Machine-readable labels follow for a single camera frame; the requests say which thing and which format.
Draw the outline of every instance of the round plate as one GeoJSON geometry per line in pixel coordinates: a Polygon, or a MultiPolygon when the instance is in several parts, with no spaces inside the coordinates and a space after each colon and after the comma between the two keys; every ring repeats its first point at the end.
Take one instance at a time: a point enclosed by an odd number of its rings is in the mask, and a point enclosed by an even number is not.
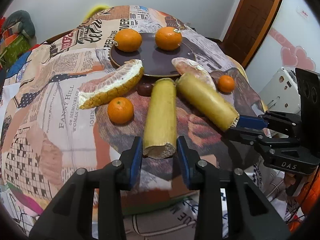
{"type": "Polygon", "coordinates": [[[153,77],[175,77],[179,73],[172,65],[171,60],[175,57],[185,57],[192,60],[195,55],[191,49],[184,43],[180,47],[166,51],[157,47],[155,42],[155,33],[140,33],[142,36],[142,44],[137,51],[123,52],[114,45],[110,50],[111,63],[115,67],[120,67],[125,61],[130,59],[141,59],[145,76],[153,77]]]}

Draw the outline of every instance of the pink heart sticker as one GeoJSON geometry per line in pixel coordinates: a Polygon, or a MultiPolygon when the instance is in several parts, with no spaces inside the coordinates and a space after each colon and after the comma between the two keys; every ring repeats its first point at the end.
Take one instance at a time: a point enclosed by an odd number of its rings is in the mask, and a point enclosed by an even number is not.
{"type": "Polygon", "coordinates": [[[291,54],[290,49],[287,47],[281,48],[282,65],[286,67],[296,67],[298,65],[298,58],[291,54]]]}
{"type": "Polygon", "coordinates": [[[308,69],[312,71],[316,69],[315,62],[311,58],[307,57],[307,53],[303,47],[297,46],[294,53],[298,58],[298,68],[308,69]]]}

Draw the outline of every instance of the yellow cloth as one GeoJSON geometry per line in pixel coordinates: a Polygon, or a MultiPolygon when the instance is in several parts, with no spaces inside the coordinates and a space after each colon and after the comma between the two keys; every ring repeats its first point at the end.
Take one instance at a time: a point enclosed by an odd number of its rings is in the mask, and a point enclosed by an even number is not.
{"type": "Polygon", "coordinates": [[[96,14],[97,12],[102,11],[102,10],[106,10],[106,9],[109,9],[109,8],[110,8],[110,7],[107,6],[107,5],[97,5],[97,6],[93,7],[93,8],[87,13],[87,15],[85,16],[83,22],[84,22],[86,19],[90,18],[92,15],[96,14]]]}

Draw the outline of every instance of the newspaper print fabric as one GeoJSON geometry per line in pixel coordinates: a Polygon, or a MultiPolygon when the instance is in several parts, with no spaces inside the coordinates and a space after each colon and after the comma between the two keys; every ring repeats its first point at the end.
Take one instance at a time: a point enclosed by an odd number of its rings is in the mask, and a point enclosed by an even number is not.
{"type": "MultiPolygon", "coordinates": [[[[183,42],[213,79],[223,74],[235,79],[234,92],[222,96],[240,114],[261,113],[259,96],[233,63],[214,42],[180,20],[142,6],[100,11],[56,42],[34,49],[28,64],[12,77],[21,84],[7,106],[1,168],[8,190],[19,203],[40,215],[77,168],[100,169],[130,148],[134,136],[143,135],[149,98],[135,90],[128,93],[135,118],[128,125],[116,126],[107,117],[106,105],[79,110],[79,87],[115,70],[108,53],[119,30],[154,33],[163,26],[181,30],[183,42]]],[[[184,135],[189,147],[202,158],[213,161],[216,157],[220,167],[229,170],[233,165],[249,167],[258,159],[250,147],[225,141],[221,132],[183,98],[177,98],[176,105],[178,135],[184,135]],[[238,156],[229,156],[229,150],[235,150],[238,156]]],[[[192,193],[182,182],[176,156],[144,158],[140,179],[131,192],[122,193],[122,205],[124,213],[150,211],[158,203],[182,199],[187,194],[192,193]]],[[[93,220],[97,199],[96,193],[93,220]]]]}
{"type": "MultiPolygon", "coordinates": [[[[288,220],[299,208],[299,204],[285,194],[284,172],[265,167],[261,157],[245,172],[264,193],[283,220],[288,220]]],[[[223,188],[220,190],[222,238],[226,238],[228,237],[228,208],[226,192],[223,188]]],[[[124,227],[127,240],[193,240],[198,204],[199,194],[197,193],[160,211],[126,216],[124,227]]],[[[92,235],[96,238],[98,236],[96,223],[92,225],[92,235]]]]}

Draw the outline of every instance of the table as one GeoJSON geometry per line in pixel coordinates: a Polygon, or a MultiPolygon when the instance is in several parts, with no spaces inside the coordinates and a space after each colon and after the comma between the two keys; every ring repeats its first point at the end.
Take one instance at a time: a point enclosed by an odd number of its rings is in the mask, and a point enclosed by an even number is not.
{"type": "MultiPolygon", "coordinates": [[[[94,170],[118,159],[142,136],[150,98],[134,90],[127,98],[135,118],[116,126],[107,117],[107,105],[79,110],[78,88],[84,82],[114,71],[108,58],[115,34],[124,28],[156,32],[163,26],[181,30],[184,43],[213,79],[228,74],[236,82],[232,94],[222,95],[240,114],[263,111],[259,95],[216,43],[199,35],[180,20],[143,6],[118,6],[98,12],[75,30],[51,44],[34,49],[20,90],[7,108],[1,138],[2,174],[9,191],[34,215],[41,214],[56,192],[79,167],[94,170]]],[[[177,98],[177,130],[190,148],[221,168],[245,169],[259,155],[248,146],[231,143],[222,132],[183,98],[177,98]]],[[[122,195],[124,213],[154,210],[191,195],[182,182],[177,157],[144,158],[139,183],[122,195]]],[[[94,198],[97,215],[98,192],[94,198]]]]}

